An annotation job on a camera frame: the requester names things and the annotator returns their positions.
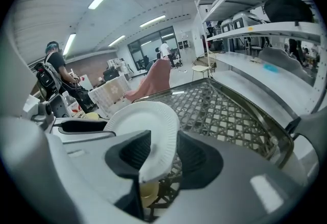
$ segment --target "plastic bottle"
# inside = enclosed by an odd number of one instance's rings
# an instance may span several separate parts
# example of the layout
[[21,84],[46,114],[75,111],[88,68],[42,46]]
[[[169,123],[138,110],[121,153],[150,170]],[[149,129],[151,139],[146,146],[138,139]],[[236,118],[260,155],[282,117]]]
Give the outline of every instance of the plastic bottle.
[[70,96],[67,91],[63,92],[62,96],[65,98],[67,110],[71,117],[86,118],[85,112],[74,97]]

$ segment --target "black backpack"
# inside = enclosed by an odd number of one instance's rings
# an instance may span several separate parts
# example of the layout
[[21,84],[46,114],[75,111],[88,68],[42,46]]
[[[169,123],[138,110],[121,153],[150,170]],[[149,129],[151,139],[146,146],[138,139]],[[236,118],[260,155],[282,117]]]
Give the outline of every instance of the black backpack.
[[264,5],[271,22],[313,22],[313,14],[302,0],[268,0]]

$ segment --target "brick wall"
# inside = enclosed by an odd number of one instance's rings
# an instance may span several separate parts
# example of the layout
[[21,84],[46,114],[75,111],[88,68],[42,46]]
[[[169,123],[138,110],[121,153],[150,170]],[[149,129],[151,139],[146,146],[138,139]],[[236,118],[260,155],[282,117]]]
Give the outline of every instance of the brick wall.
[[103,78],[103,72],[108,67],[107,61],[114,58],[117,58],[116,53],[96,55],[76,62],[67,63],[66,69],[68,72],[73,69],[73,72],[80,76],[86,74],[92,85],[95,86],[99,83],[98,78]]

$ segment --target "ceiling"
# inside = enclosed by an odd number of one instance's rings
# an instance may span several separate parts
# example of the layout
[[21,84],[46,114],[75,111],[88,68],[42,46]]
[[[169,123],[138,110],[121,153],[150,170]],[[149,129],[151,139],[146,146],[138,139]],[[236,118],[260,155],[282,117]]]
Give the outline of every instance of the ceiling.
[[92,1],[16,0],[14,36],[23,59],[30,64],[44,57],[49,41],[64,47],[71,33],[77,35],[68,57],[103,49],[121,35],[135,37],[140,24],[163,14],[170,22],[196,13],[194,0],[104,0],[90,10]]

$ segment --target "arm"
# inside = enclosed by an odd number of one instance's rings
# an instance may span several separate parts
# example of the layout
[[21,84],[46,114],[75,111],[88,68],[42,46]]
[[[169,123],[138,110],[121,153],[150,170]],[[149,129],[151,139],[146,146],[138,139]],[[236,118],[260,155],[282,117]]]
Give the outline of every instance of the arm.
[[60,66],[59,67],[59,73],[61,75],[61,77],[67,81],[67,82],[70,82],[70,83],[78,83],[77,80],[75,80],[66,70],[65,66]]

